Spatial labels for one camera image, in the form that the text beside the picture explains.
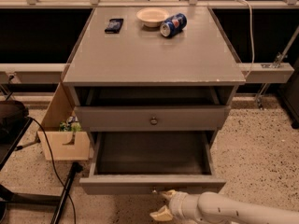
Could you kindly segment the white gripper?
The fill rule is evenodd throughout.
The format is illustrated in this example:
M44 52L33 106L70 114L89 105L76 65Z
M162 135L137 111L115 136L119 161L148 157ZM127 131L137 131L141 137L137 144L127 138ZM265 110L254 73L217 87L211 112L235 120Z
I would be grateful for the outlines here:
M150 217L155 221L171 221L173 216L178 219L193 220L196 223L201 220L198 207L199 194L189 194L174 189L161 191L160 194L169 201L169 208L164 205L158 211L150 213Z

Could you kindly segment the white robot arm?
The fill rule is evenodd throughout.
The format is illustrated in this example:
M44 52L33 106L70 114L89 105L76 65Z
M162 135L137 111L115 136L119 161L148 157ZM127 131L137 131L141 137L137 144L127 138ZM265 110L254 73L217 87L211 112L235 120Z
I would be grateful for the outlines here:
M253 203L243 203L219 193L163 191L168 201L149 215L156 221L174 218L192 220L196 224L299 224L299 213Z

